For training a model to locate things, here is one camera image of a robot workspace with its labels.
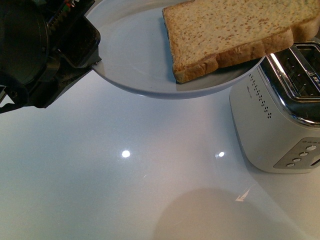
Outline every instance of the toast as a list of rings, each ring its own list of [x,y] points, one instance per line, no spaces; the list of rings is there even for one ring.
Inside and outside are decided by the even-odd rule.
[[[320,0],[191,0],[162,10],[179,83],[313,38]]]

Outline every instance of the toaster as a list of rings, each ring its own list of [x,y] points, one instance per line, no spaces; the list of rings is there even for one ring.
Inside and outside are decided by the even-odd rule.
[[[245,157],[270,173],[320,166],[320,44],[295,42],[267,55],[229,94]]]

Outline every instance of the toaster button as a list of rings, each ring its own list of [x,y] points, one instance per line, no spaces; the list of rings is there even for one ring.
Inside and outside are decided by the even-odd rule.
[[[301,157],[305,157],[305,156],[307,156],[308,154],[309,154],[308,152],[304,151],[304,152],[301,152],[299,155],[300,155]]]
[[[294,158],[294,159],[292,159],[292,162],[295,162],[295,163],[300,162],[300,161],[301,161],[301,158]]]
[[[316,148],[317,148],[317,146],[312,145],[312,146],[307,146],[306,150],[307,151],[312,151],[312,150],[315,150]]]

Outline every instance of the chrome trim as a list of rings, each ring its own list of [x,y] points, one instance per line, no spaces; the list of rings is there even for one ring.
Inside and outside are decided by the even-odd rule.
[[[289,106],[287,105],[286,101],[282,97],[284,94],[288,94],[287,89],[285,87],[283,87],[282,91],[278,91],[275,88],[275,86],[271,83],[269,77],[266,75],[266,72],[262,69],[262,67],[258,66],[257,70],[261,76],[261,79],[262,79],[267,91],[271,95],[271,98],[273,99],[275,105],[277,106],[277,108],[280,110],[280,112],[287,119],[291,120],[295,124],[301,124],[307,128],[312,128],[312,129],[313,128],[320,128],[320,122],[305,119],[301,116],[294,114],[292,111],[290,111]]]

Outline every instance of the toaster slot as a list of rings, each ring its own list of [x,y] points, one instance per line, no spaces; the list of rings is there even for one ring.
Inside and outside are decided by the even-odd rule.
[[[298,48],[293,46],[274,55],[283,69],[283,79],[294,98],[320,97],[319,77]]]
[[[320,51],[315,45],[297,45],[297,49],[310,64],[315,73],[320,73]]]

